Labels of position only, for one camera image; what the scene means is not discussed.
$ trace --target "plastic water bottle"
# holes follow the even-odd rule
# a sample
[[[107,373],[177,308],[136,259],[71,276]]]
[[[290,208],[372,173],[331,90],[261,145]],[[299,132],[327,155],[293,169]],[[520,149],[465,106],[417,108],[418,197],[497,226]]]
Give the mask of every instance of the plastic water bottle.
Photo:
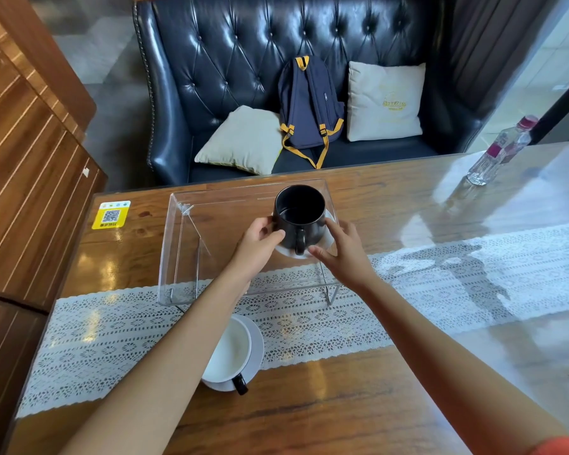
[[[524,116],[516,126],[501,131],[466,174],[468,181],[474,185],[486,185],[491,182],[498,173],[499,165],[510,161],[531,142],[529,131],[537,122],[538,118],[530,114]]]

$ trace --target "black leather sofa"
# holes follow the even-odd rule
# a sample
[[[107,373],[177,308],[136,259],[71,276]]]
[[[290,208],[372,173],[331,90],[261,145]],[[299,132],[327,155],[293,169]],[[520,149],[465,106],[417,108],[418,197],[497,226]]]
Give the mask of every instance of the black leather sofa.
[[[424,134],[350,143],[345,131],[323,168],[463,152],[480,121],[456,97],[448,67],[450,0],[143,0],[133,18],[152,103],[148,164],[166,185],[249,176],[194,156],[238,106],[278,112],[283,63],[325,61],[339,100],[348,62],[427,63]],[[315,160],[322,147],[310,149]],[[272,173],[311,170],[283,150]]]

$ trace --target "gray floor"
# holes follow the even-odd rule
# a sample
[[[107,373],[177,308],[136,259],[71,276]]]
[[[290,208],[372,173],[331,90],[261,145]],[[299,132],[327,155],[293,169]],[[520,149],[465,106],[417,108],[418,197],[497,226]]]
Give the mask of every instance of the gray floor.
[[[145,162],[150,100],[131,0],[30,0],[97,104],[84,147],[107,191],[153,185]]]

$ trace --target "mug handle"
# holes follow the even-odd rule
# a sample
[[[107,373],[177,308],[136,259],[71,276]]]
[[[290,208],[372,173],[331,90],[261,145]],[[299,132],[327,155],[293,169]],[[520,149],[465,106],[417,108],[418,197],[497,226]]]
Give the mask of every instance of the mug handle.
[[[303,255],[306,250],[306,231],[299,230],[297,232],[296,241],[295,241],[295,253],[297,255]]]
[[[242,373],[236,375],[232,379],[232,383],[234,384],[234,388],[236,388],[236,391],[238,391],[238,394],[241,396],[243,394],[246,394],[246,392],[249,390],[249,388],[247,388],[246,386],[246,382],[244,381]]]

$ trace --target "throw pillow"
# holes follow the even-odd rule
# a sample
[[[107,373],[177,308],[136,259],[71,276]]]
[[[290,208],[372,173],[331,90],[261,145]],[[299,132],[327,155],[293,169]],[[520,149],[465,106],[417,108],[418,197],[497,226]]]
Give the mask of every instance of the throw pillow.
[[[348,140],[398,139],[422,133],[419,103],[426,64],[380,67],[350,62]]]
[[[221,123],[194,161],[234,166],[258,175],[272,174],[282,149],[281,140],[277,113],[239,106]]]

